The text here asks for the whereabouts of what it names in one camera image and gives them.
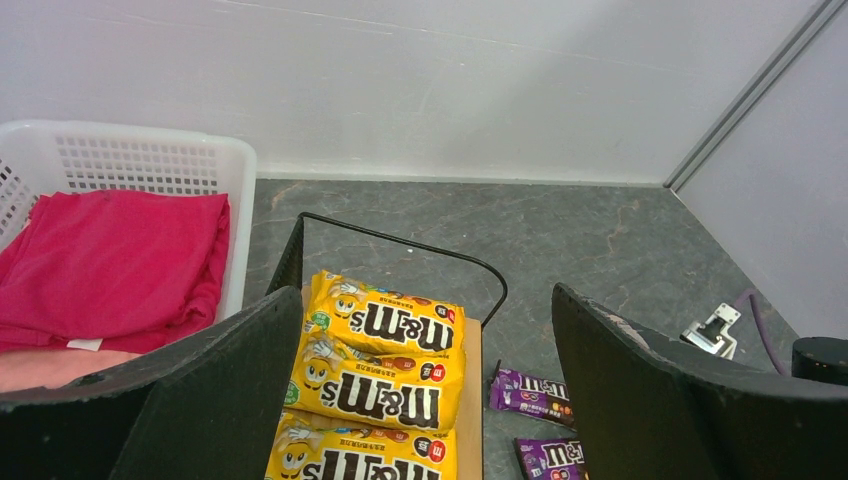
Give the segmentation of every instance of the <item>folded red fabric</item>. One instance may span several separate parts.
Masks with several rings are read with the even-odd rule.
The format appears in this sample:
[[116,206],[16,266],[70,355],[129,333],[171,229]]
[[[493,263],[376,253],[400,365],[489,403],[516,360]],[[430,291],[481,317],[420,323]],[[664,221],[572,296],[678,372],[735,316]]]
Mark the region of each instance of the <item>folded red fabric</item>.
[[0,253],[0,352],[102,338],[146,353],[211,325],[229,232],[226,194],[42,196]]

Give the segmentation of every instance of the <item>wooden board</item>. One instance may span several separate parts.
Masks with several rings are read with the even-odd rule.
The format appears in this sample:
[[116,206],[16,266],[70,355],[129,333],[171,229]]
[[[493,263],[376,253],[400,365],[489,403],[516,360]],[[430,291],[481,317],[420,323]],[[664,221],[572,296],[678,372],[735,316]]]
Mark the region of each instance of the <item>wooden board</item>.
[[[311,289],[303,287],[304,311]],[[483,329],[478,320],[465,321],[465,386],[459,399],[456,436],[459,443],[459,479],[483,478]],[[364,424],[311,414],[317,428],[361,428]]]

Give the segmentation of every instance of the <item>black cylindrical object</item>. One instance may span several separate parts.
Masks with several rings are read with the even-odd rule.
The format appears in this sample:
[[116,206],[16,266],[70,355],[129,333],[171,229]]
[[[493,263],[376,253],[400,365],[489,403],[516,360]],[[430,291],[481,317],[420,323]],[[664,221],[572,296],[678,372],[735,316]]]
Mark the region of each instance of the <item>black cylindrical object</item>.
[[830,337],[795,340],[792,376],[848,386],[848,340]]

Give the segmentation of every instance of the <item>white label on cloth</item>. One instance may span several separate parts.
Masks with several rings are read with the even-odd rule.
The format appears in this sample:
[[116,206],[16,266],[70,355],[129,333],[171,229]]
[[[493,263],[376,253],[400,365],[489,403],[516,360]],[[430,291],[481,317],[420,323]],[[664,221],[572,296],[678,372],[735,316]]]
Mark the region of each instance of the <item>white label on cloth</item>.
[[68,342],[68,348],[79,348],[81,350],[91,350],[92,352],[96,352],[100,350],[100,344],[103,343],[102,338],[95,338],[93,340],[71,340]]

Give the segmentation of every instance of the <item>white plastic basket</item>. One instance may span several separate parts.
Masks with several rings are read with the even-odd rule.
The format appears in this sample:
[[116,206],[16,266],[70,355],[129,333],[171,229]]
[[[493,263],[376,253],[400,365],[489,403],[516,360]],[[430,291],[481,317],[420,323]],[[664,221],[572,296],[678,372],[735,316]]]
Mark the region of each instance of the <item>white plastic basket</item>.
[[233,138],[91,122],[6,123],[0,125],[0,250],[21,231],[41,194],[227,193],[230,251],[220,321],[241,310],[255,183],[256,152]]

